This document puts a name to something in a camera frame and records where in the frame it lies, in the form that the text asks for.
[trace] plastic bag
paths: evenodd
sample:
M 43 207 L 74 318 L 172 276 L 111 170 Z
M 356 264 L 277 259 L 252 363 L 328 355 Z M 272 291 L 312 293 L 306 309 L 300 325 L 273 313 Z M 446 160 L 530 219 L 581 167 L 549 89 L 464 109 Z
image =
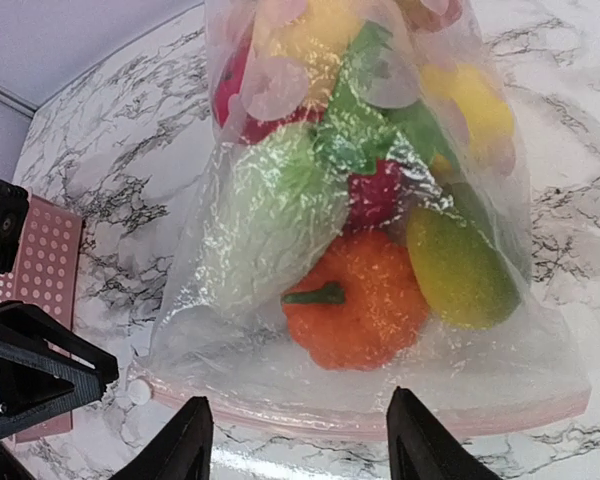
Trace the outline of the plastic bag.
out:
M 459 435 L 580 413 L 529 290 L 529 181 L 463 0 L 207 4 L 217 146 L 133 375 L 296 434 L 383 435 L 396 386 Z

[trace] white wall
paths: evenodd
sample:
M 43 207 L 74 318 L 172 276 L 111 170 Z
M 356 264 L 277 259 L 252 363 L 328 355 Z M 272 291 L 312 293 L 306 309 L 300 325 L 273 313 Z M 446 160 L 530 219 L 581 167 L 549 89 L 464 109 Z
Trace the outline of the white wall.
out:
M 31 121 L 0 103 L 0 178 L 11 180 Z
M 203 0 L 0 0 L 0 86 L 40 106 L 123 45 Z

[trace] white marble surface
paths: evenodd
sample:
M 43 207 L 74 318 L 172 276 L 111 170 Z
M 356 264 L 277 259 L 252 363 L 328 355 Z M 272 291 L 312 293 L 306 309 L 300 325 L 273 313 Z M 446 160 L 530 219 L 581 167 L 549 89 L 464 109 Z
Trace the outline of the white marble surface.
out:
M 528 150 L 535 291 L 569 322 L 594 392 L 580 418 L 467 447 L 505 479 L 600 480 L 600 0 L 476 0 L 474 7 Z M 122 366 L 134 349 L 146 349 L 175 232 L 212 147 L 204 65 L 202 10 L 195 9 L 44 106 L 17 169 L 16 181 L 85 218 L 76 331 Z M 153 402 L 133 406 L 116 385 L 104 402 L 75 413 L 71 434 L 19 446 L 17 454 L 40 479 L 104 480 L 171 415 Z M 382 444 L 219 425 L 213 475 L 386 479 L 387 457 Z

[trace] pink basket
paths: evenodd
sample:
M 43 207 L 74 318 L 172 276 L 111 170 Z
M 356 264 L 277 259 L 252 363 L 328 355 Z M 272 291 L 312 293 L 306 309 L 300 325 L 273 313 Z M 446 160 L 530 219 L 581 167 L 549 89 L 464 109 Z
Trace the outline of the pink basket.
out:
M 42 308 L 63 326 L 73 326 L 82 219 L 31 195 L 13 271 L 0 276 L 0 303 L 20 300 Z M 16 443 L 70 432 L 70 413 L 15 436 Z

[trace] green stem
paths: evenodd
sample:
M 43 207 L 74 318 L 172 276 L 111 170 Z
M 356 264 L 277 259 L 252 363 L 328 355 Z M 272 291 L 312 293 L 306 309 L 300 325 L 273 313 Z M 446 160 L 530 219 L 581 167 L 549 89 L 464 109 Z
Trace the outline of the green stem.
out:
M 324 303 L 328 305 L 344 305 L 344 289 L 338 282 L 327 282 L 324 287 L 312 292 L 289 293 L 282 297 L 282 303 L 310 305 Z

